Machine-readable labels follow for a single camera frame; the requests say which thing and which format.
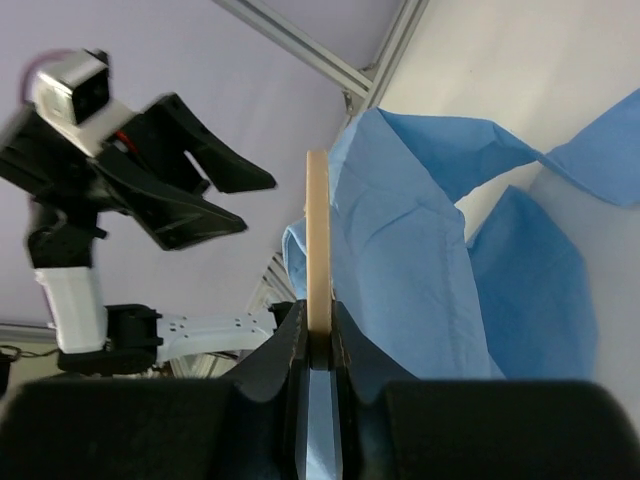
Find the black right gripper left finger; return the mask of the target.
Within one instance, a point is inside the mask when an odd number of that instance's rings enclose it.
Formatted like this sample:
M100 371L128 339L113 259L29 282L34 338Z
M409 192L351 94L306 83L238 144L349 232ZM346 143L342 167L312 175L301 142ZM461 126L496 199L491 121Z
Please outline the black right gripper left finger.
M307 308L211 379L42 379L1 414L5 479L302 479Z

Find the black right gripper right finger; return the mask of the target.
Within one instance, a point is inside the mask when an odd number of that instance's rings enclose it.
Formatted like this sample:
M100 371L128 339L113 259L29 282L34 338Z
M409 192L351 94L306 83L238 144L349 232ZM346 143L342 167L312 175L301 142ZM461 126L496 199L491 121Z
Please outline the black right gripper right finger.
M635 479L639 439L582 381L420 380L333 306L342 479Z

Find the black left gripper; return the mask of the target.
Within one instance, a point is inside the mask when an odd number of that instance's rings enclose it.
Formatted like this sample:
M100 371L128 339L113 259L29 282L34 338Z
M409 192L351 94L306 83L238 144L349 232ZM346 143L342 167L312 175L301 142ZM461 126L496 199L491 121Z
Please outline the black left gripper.
M105 107L84 125L84 149L117 209L131 216L163 250L183 250L242 233L245 221L203 199L209 181L222 193L277 187L266 170L216 137L176 93L145 111Z

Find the beige wooden clothes hanger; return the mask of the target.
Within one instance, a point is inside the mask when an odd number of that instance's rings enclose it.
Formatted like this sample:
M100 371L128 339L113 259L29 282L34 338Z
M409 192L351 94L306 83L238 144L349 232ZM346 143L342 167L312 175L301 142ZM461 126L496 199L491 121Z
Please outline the beige wooden clothes hanger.
M326 151L309 151L306 159L307 328L311 365L327 370L332 331L329 169Z

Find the blue button-up shirt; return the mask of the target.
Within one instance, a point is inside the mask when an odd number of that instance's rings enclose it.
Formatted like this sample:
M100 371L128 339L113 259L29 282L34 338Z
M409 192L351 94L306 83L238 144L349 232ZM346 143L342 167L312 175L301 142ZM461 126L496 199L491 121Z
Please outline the blue button-up shirt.
M639 439L639 96L542 153L481 119L373 109L328 162L332 286L420 380L582 381ZM332 372L308 467L340 478Z

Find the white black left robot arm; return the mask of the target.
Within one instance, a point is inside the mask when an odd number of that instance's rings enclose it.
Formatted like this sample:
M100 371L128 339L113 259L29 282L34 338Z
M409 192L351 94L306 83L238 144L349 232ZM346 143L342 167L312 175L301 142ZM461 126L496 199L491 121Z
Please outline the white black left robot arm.
M106 305L92 247L104 212L133 218L163 250L244 232L244 220L209 203L209 188L273 189L271 174L236 154L166 94L136 113L102 101L80 124L46 100L18 109L1 134L1 175L25 191L26 248L52 313L58 365L124 375L190 355L248 351L274 332L273 314L187 317L140 304Z

